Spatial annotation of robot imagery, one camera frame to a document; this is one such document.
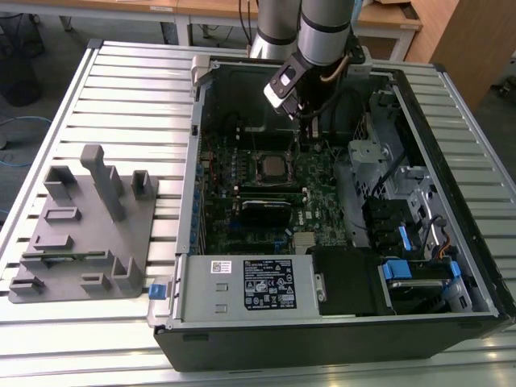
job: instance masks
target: white label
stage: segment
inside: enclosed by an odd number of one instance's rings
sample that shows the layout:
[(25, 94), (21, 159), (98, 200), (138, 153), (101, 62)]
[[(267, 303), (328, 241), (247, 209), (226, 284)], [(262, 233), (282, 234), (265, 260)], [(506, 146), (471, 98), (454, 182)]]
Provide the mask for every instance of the white label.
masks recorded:
[(230, 260), (212, 260), (211, 261), (212, 274), (231, 274)]
[(151, 6), (151, 10), (162, 10), (164, 12), (173, 12), (171, 6)]
[(412, 24), (402, 24), (400, 28), (402, 30), (418, 30), (419, 26), (413, 26)]

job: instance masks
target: power supply label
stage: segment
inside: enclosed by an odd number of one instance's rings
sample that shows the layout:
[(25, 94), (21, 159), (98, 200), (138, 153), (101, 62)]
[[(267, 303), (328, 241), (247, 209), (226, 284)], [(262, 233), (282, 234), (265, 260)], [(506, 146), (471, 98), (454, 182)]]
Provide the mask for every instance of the power supply label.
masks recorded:
[(247, 310), (297, 308), (292, 260), (245, 260), (243, 289)]

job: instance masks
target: aluminum extrusion table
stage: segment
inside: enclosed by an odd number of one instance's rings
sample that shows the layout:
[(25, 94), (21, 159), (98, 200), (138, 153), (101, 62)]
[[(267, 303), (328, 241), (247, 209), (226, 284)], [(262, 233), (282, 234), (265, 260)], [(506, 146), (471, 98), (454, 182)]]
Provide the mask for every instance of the aluminum extrusion table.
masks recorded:
[[(192, 110), (190, 62), (199, 53), (242, 51), (104, 42), (88, 48), (0, 234), (0, 385), (434, 386), (514, 385), (516, 329), (474, 339), (429, 360), (254, 372), (179, 373), (146, 323), (148, 296), (14, 305), (7, 300), (42, 209), (49, 165), (86, 173), (84, 143), (100, 143), (120, 174), (147, 169), (160, 178), (146, 270), (170, 275)], [(403, 69), (479, 228), (516, 297), (516, 190), (446, 73)]]

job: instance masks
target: motherboard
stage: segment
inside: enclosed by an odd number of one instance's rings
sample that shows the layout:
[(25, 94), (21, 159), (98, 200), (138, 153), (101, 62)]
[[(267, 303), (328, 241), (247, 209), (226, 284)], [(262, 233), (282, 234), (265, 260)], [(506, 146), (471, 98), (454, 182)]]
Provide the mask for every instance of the motherboard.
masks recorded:
[(284, 151), (233, 137), (206, 139), (206, 254), (305, 254), (346, 245), (333, 168), (343, 149), (327, 141)]

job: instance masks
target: black trash bin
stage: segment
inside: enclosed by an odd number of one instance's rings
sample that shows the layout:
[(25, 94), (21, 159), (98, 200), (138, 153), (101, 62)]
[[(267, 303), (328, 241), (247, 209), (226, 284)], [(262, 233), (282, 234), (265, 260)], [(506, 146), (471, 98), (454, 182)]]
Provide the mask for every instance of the black trash bin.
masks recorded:
[(44, 51), (34, 19), (0, 13), (0, 94), (12, 106), (26, 106), (41, 96), (30, 58)]

